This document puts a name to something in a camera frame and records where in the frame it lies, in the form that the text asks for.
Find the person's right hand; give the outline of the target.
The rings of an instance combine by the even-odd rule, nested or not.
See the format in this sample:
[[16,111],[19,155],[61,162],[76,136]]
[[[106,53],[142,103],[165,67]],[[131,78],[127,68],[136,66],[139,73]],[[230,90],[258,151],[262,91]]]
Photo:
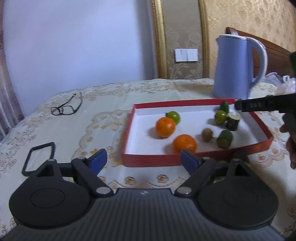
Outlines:
[[290,154],[290,167],[295,169],[296,167],[296,152],[295,152],[295,133],[290,135],[286,143],[286,149]]

